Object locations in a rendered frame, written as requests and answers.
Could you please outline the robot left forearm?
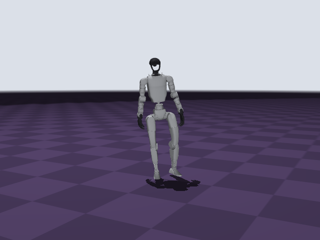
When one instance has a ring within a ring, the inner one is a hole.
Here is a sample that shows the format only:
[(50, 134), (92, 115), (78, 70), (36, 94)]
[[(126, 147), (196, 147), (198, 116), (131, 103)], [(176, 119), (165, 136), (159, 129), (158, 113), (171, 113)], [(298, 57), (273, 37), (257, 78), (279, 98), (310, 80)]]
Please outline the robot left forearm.
[[(175, 103), (175, 105), (176, 105), (176, 108), (177, 108), (178, 113), (180, 113), (180, 109), (183, 110), (183, 108), (182, 108), (182, 105), (181, 105), (179, 96), (176, 97), (173, 101), (174, 101), (174, 103)], [(183, 111), (184, 111), (184, 110), (183, 110)]]

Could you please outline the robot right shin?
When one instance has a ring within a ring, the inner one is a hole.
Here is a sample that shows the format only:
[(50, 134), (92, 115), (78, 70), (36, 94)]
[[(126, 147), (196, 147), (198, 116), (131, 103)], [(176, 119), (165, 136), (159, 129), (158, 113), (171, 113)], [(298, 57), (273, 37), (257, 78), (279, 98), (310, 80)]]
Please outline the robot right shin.
[(150, 148), (150, 151), (151, 151), (151, 159), (154, 165), (154, 171), (156, 172), (157, 170), (158, 172), (158, 152), (154, 147), (152, 149)]

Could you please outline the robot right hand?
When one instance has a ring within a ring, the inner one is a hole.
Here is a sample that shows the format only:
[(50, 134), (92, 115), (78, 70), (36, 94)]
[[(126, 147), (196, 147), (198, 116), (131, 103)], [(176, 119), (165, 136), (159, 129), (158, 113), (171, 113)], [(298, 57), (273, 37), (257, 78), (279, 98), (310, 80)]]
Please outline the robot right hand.
[(137, 122), (138, 122), (138, 126), (141, 128), (141, 129), (144, 129), (143, 127), (144, 127), (144, 125), (142, 124), (142, 118), (143, 118), (143, 115), (142, 114), (140, 114), (139, 115), (139, 117), (137, 117), (138, 118), (138, 120), (137, 120)]

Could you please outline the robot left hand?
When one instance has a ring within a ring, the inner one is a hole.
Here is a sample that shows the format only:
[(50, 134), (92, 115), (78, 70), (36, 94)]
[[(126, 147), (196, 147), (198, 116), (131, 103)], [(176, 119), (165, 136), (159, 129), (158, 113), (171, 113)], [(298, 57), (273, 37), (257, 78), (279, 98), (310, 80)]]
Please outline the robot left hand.
[(185, 121), (183, 113), (184, 113), (183, 109), (181, 108), (180, 113), (178, 113), (180, 114), (180, 124), (178, 124), (180, 127), (184, 125), (184, 121)]

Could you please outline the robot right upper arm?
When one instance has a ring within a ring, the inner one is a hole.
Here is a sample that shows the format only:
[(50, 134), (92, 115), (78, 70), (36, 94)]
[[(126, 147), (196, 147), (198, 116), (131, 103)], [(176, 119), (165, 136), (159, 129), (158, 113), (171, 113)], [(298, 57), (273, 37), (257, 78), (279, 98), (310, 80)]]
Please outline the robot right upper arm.
[(146, 84), (148, 83), (148, 77), (142, 78), (139, 82), (139, 94), (140, 94), (140, 102), (146, 101), (145, 91)]

